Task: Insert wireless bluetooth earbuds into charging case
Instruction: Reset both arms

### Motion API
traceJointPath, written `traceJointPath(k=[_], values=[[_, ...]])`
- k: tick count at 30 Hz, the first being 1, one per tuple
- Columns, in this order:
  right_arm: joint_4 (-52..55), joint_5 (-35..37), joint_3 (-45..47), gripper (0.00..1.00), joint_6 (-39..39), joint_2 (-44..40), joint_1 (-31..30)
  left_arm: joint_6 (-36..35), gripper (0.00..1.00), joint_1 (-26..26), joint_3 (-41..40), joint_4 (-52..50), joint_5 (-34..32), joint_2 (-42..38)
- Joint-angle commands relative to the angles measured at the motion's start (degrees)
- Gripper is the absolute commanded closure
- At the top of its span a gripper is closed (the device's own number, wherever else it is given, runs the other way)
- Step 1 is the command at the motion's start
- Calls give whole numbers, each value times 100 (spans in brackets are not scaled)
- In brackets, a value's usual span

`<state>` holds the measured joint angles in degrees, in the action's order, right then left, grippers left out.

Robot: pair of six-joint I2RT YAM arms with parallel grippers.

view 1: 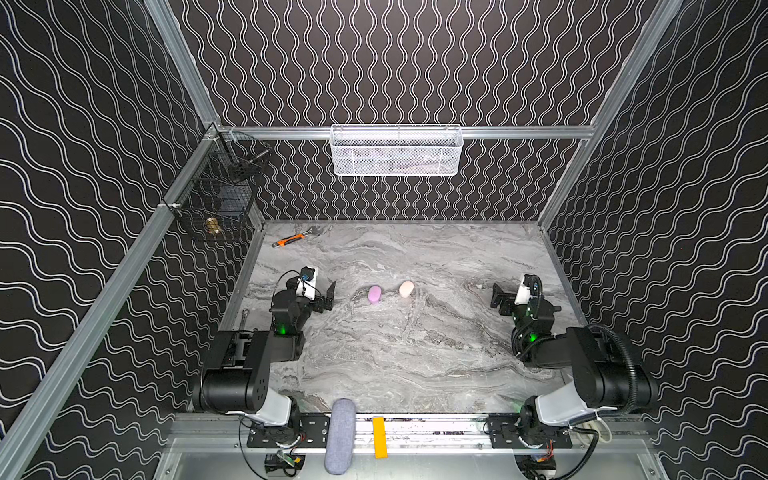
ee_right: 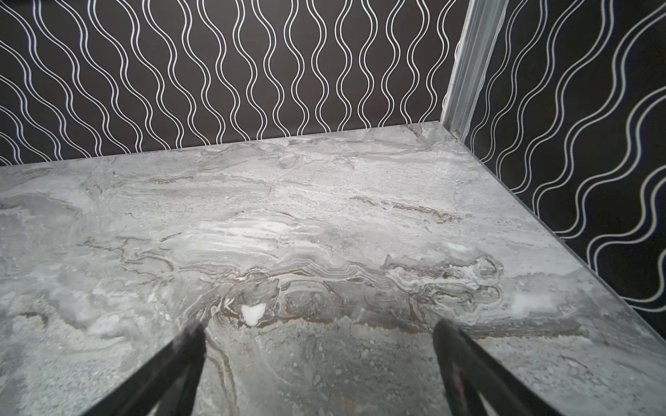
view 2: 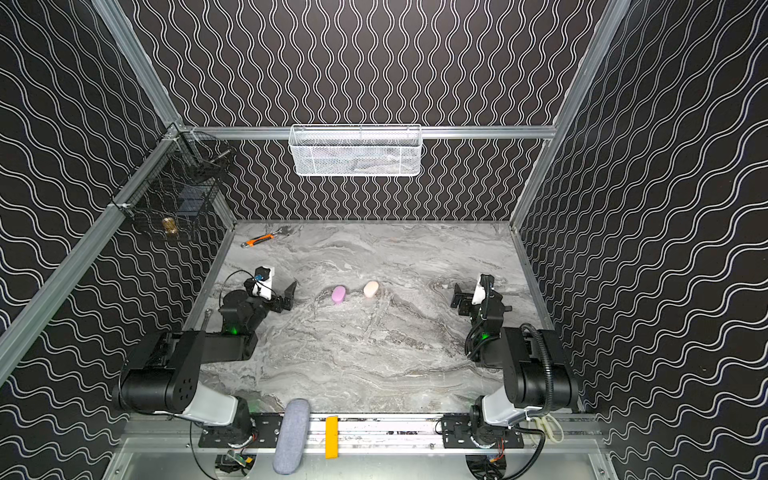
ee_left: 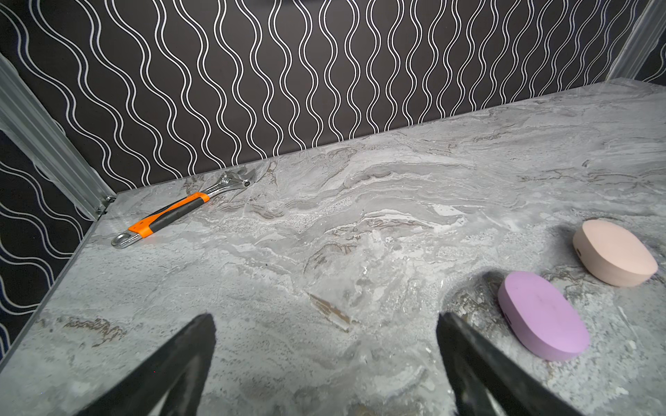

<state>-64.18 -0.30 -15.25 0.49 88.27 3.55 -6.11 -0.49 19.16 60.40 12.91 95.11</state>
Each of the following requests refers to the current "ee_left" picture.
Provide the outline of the purple earbud charging case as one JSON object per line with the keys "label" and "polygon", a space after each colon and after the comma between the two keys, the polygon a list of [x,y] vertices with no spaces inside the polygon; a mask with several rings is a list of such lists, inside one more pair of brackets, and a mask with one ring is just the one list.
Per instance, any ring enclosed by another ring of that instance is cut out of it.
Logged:
{"label": "purple earbud charging case", "polygon": [[590,346],[589,332],[578,312],[539,275],[508,274],[499,288],[498,302],[515,336],[544,360],[571,360]]}

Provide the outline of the pink earbud charging case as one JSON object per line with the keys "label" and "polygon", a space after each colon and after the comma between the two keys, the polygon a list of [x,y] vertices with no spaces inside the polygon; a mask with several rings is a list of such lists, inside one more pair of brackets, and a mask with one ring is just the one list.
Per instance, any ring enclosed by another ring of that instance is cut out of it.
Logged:
{"label": "pink earbud charging case", "polygon": [[635,287],[658,271],[657,261],[633,233],[605,220],[586,220],[572,244],[586,270],[612,286]]}

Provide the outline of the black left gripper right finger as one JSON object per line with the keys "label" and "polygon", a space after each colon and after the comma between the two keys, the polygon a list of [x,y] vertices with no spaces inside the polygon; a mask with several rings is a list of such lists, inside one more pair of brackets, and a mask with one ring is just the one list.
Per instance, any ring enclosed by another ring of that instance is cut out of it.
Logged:
{"label": "black left gripper right finger", "polygon": [[580,414],[458,315],[439,315],[436,338],[459,415],[494,415],[491,400],[507,415]]}

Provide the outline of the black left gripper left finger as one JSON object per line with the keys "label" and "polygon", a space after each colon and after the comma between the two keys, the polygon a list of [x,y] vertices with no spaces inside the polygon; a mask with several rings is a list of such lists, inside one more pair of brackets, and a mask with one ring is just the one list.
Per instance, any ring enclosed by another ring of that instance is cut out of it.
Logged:
{"label": "black left gripper left finger", "polygon": [[80,415],[195,415],[216,345],[213,316],[194,317],[111,390]]}

